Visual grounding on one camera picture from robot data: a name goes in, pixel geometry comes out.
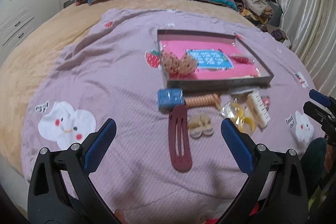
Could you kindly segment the green sleeve right forearm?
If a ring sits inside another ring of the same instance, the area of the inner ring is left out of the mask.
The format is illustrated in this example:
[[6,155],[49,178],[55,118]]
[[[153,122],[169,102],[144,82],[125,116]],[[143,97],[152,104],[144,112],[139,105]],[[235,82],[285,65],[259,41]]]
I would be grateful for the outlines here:
[[300,160],[307,189],[315,189],[322,178],[326,146],[325,138],[314,139]]

